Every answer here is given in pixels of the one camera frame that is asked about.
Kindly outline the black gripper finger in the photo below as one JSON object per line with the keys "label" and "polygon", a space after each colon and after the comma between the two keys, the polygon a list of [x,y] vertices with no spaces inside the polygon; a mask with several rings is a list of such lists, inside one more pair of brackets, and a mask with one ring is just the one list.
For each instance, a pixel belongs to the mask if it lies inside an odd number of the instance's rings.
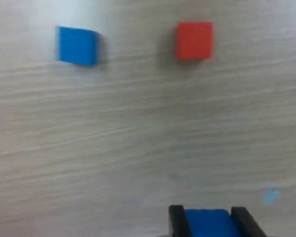
{"label": "black gripper finger", "polygon": [[247,208],[232,207],[231,218],[241,237],[267,237]]}
{"label": "black gripper finger", "polygon": [[169,236],[192,237],[185,209],[182,205],[169,206]]}

